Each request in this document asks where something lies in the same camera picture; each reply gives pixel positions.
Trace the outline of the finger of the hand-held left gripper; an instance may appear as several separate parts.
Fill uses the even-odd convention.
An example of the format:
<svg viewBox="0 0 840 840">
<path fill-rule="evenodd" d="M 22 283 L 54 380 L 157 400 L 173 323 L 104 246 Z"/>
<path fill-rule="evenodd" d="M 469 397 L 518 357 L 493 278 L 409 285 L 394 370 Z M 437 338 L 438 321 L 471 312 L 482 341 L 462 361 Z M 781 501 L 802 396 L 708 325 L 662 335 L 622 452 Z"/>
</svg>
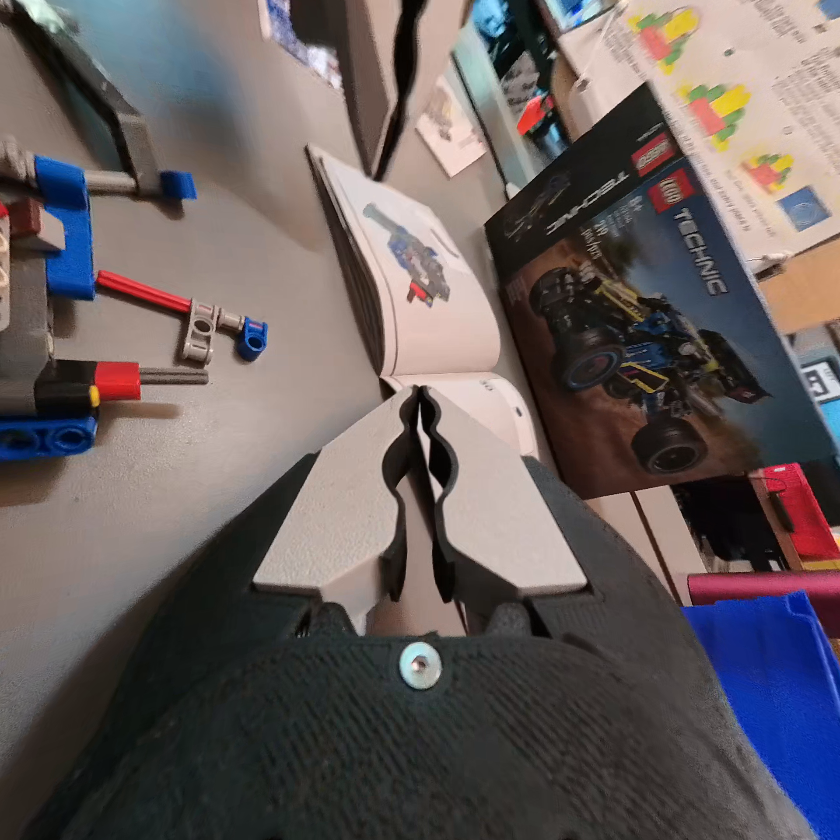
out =
<svg viewBox="0 0 840 840">
<path fill-rule="evenodd" d="M 340 3 L 340 70 L 356 148 L 364 172 L 383 179 L 403 129 L 406 84 L 397 57 L 411 21 L 408 2 Z"/>
<path fill-rule="evenodd" d="M 466 23 L 472 2 L 384 2 L 385 118 L 374 158 L 374 179 L 382 181 L 397 147 L 423 113 Z"/>
</svg>

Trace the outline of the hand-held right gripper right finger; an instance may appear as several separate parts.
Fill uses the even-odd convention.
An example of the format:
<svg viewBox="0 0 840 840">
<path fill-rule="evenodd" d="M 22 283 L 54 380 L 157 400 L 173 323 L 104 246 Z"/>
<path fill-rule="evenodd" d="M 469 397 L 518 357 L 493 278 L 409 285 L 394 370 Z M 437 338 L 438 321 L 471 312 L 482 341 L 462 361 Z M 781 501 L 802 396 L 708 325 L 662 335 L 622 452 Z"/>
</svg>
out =
<svg viewBox="0 0 840 840">
<path fill-rule="evenodd" d="M 438 389 L 420 388 L 434 580 L 468 635 L 505 604 L 574 595 L 587 577 L 526 459 Z"/>
</svg>

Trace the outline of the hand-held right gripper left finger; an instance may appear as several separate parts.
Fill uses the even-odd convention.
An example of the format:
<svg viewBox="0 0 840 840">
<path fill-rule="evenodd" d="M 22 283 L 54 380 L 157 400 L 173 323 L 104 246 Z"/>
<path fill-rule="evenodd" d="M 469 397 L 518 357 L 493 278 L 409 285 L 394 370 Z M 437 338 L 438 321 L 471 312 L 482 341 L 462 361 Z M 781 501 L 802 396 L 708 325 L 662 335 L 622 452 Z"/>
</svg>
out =
<svg viewBox="0 0 840 840">
<path fill-rule="evenodd" d="M 314 459 L 253 578 L 260 593 L 335 604 L 353 629 L 398 602 L 406 578 L 406 504 L 398 487 L 419 459 L 419 390 L 394 394 Z"/>
</svg>

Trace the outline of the lego instruction booklet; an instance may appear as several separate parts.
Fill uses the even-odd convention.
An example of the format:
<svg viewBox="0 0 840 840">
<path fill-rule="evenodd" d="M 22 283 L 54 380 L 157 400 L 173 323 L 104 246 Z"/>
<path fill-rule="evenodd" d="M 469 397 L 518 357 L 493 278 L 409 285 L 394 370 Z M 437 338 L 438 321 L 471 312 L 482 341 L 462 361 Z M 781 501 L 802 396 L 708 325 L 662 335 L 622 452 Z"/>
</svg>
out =
<svg viewBox="0 0 840 840">
<path fill-rule="evenodd" d="M 501 335 L 487 294 L 433 210 L 318 146 L 306 155 L 353 314 L 380 380 L 428 385 L 522 456 L 537 456 L 522 394 L 495 372 Z"/>
</svg>

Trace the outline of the dark grey lego L beam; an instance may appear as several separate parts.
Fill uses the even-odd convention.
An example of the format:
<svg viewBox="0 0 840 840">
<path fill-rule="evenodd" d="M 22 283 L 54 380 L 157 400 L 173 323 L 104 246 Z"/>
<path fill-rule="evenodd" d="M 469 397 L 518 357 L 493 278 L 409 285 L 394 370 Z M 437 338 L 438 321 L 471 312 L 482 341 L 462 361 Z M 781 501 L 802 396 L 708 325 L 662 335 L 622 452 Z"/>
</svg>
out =
<svg viewBox="0 0 840 840">
<path fill-rule="evenodd" d="M 84 171 L 91 193 L 169 203 L 196 200 L 192 174 L 160 168 L 143 114 L 81 46 L 58 8 L 48 2 L 2 2 L 2 21 L 24 37 L 55 77 L 77 89 L 107 125 L 122 169 Z"/>
</svg>

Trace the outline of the red lego axle with connectors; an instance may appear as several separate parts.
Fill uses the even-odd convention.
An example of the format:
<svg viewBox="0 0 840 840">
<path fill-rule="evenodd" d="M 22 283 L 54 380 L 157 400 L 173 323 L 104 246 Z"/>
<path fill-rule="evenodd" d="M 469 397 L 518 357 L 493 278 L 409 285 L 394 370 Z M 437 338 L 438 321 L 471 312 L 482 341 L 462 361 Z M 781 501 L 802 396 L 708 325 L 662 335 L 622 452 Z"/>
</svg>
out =
<svg viewBox="0 0 840 840">
<path fill-rule="evenodd" d="M 151 287 L 111 271 L 100 269 L 97 285 L 124 297 L 148 303 L 159 309 L 185 316 L 181 357 L 207 366 L 214 354 L 214 340 L 222 331 L 235 337 L 235 350 L 246 361 L 255 361 L 266 350 L 268 324 L 231 311 L 187 299 L 169 291 Z"/>
</svg>

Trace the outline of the partly built lego vehicle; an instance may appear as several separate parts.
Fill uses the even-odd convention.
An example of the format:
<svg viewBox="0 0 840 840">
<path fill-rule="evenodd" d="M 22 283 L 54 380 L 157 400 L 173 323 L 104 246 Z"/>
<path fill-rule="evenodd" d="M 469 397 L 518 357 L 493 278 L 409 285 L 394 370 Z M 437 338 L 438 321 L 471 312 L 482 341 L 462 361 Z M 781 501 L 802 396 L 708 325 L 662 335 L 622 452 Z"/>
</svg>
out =
<svg viewBox="0 0 840 840">
<path fill-rule="evenodd" d="M 96 295 L 88 183 L 72 164 L 2 139 L 1 459 L 66 458 L 96 441 L 102 403 L 138 401 L 144 385 L 206 385 L 208 374 L 56 355 L 56 299 Z"/>
</svg>

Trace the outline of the lego sticker sheet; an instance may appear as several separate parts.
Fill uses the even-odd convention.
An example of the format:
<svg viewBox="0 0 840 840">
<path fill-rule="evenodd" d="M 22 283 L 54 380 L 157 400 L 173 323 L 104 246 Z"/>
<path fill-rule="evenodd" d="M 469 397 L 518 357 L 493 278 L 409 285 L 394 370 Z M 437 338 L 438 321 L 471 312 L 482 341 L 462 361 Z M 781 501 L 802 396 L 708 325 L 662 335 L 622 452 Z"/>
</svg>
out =
<svg viewBox="0 0 840 840">
<path fill-rule="evenodd" d="M 257 1 L 262 38 L 281 47 L 332 89 L 342 91 L 338 57 L 333 49 L 300 40 L 291 23 L 289 1 Z"/>
</svg>

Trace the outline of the small lego leaflet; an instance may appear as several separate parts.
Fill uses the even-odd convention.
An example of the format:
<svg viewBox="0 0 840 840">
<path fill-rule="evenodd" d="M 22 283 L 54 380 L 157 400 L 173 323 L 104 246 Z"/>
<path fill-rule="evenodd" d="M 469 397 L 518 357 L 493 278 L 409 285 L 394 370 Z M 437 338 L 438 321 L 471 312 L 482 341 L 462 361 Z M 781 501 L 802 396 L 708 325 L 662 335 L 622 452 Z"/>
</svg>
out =
<svg viewBox="0 0 840 840">
<path fill-rule="evenodd" d="M 440 77 L 416 122 L 416 131 L 448 179 L 478 162 L 487 153 L 454 89 Z"/>
</svg>

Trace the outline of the lego set box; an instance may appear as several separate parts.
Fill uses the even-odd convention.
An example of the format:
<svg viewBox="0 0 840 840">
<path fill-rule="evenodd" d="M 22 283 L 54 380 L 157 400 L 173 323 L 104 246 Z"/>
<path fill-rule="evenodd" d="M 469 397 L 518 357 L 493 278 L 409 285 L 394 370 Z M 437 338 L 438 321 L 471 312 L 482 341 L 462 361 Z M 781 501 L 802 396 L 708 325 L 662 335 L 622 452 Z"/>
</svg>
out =
<svg viewBox="0 0 840 840">
<path fill-rule="evenodd" d="M 553 457 L 580 497 L 838 456 L 648 84 L 485 232 Z"/>
</svg>

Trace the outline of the maroon tube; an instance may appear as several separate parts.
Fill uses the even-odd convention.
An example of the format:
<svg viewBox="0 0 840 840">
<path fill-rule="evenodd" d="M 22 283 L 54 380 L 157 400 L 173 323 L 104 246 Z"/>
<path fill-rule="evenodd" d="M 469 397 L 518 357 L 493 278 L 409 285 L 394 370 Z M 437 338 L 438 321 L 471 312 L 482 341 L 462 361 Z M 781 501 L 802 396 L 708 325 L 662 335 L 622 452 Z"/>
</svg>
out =
<svg viewBox="0 0 840 840">
<path fill-rule="evenodd" d="M 814 605 L 832 604 L 839 596 L 838 570 L 690 574 L 686 582 L 694 606 L 794 592 L 805 592 Z"/>
</svg>

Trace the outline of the red box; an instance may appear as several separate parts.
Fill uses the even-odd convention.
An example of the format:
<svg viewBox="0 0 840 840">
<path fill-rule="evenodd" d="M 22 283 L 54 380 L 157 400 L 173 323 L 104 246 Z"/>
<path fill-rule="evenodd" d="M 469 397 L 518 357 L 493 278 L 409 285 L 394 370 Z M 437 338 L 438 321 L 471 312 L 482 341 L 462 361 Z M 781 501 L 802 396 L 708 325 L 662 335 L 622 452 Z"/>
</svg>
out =
<svg viewBox="0 0 840 840">
<path fill-rule="evenodd" d="M 749 482 L 787 571 L 838 571 L 838 493 L 819 467 L 757 469 Z"/>
</svg>

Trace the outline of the blue plastic bin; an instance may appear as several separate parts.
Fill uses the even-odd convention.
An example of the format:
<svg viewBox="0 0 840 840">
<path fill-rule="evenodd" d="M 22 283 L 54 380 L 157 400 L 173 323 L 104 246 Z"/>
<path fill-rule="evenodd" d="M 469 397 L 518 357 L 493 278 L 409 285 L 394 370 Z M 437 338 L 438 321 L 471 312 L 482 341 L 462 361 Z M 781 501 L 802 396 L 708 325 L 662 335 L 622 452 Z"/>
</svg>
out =
<svg viewBox="0 0 840 840">
<path fill-rule="evenodd" d="M 805 591 L 682 613 L 752 746 L 822 839 L 839 838 L 839 667 Z"/>
</svg>

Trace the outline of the white printed brick poster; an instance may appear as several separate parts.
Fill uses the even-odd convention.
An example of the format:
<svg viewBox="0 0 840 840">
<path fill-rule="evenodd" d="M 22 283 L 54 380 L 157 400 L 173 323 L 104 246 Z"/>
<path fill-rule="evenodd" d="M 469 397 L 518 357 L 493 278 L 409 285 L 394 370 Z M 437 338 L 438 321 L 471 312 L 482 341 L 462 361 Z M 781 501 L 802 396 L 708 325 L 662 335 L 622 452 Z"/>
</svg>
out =
<svg viewBox="0 0 840 840">
<path fill-rule="evenodd" d="M 613 2 L 560 48 L 599 119 L 647 85 L 752 260 L 838 236 L 838 2 Z"/>
</svg>

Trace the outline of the cardboard box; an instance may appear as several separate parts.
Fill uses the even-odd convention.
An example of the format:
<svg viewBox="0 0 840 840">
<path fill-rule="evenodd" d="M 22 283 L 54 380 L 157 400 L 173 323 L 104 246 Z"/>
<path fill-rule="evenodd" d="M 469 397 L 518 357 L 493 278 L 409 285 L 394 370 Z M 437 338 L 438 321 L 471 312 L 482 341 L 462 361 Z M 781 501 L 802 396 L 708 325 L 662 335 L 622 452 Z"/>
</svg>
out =
<svg viewBox="0 0 840 840">
<path fill-rule="evenodd" d="M 791 258 L 758 289 L 781 333 L 839 319 L 839 238 Z"/>
</svg>

